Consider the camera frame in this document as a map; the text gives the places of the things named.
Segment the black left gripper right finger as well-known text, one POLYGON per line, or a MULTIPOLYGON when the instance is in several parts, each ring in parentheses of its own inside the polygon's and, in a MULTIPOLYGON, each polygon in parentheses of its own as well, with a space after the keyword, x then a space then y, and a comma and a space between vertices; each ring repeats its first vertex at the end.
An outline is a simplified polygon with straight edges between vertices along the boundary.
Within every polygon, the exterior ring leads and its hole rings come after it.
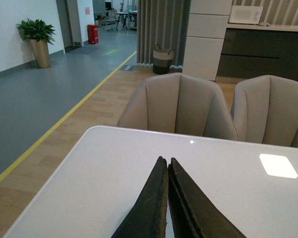
POLYGON ((244 238, 202 192, 180 163, 168 166, 169 209, 176 238, 244 238))

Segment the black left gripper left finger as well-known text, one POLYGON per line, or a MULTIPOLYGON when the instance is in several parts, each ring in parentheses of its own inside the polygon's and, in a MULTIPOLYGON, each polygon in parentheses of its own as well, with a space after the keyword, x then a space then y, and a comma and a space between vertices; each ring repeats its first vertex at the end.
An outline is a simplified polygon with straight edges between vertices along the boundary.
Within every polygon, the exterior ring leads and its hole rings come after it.
POLYGON ((158 157, 134 206, 113 238, 164 238, 168 204, 168 168, 158 157))

